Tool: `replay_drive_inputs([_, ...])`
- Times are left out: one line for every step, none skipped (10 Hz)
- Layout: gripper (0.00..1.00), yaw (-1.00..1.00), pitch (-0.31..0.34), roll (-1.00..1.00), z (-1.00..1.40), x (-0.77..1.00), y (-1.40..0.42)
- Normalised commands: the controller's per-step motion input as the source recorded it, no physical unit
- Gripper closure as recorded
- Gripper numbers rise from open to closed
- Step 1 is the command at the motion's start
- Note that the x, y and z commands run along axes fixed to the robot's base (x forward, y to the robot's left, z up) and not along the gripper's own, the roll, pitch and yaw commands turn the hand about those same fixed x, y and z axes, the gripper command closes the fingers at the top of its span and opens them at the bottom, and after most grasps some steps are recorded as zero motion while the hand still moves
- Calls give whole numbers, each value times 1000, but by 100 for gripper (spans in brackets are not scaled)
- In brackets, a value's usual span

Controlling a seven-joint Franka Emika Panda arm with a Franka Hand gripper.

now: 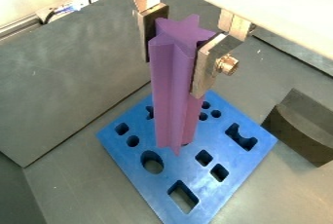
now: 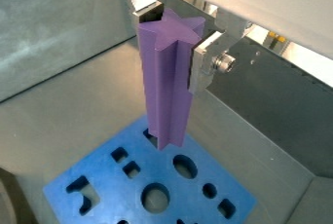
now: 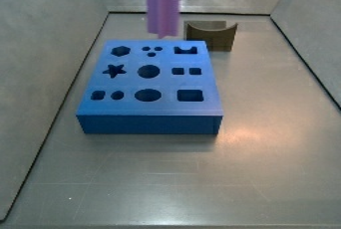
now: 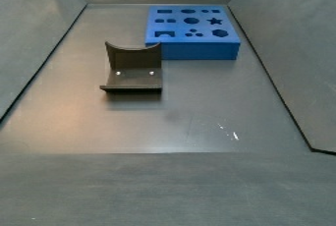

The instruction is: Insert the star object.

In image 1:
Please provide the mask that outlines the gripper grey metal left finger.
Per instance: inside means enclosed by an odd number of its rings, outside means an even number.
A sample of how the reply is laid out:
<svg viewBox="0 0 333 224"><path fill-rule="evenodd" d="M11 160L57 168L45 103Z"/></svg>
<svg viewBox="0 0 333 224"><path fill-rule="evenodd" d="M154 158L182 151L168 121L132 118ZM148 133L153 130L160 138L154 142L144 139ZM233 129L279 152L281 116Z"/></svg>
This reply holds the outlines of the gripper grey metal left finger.
<svg viewBox="0 0 333 224"><path fill-rule="evenodd" d="M137 19L137 25L141 37L141 53L144 60L150 61L149 41L157 36L156 20L166 19L169 16L169 5L161 0L132 0L134 9L133 14Z"/></svg>

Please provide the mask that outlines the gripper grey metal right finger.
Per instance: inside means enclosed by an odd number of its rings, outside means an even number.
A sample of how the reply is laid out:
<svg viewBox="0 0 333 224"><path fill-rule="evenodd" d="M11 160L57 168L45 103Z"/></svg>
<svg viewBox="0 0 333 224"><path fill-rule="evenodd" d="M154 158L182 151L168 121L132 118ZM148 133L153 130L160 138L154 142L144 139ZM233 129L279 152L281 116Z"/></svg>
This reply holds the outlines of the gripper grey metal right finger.
<svg viewBox="0 0 333 224"><path fill-rule="evenodd" d="M231 52L245 42L253 24L223 9L219 19L220 32L200 46L194 66L190 94L201 98L215 85L220 73L231 76L239 68L239 59Z"/></svg>

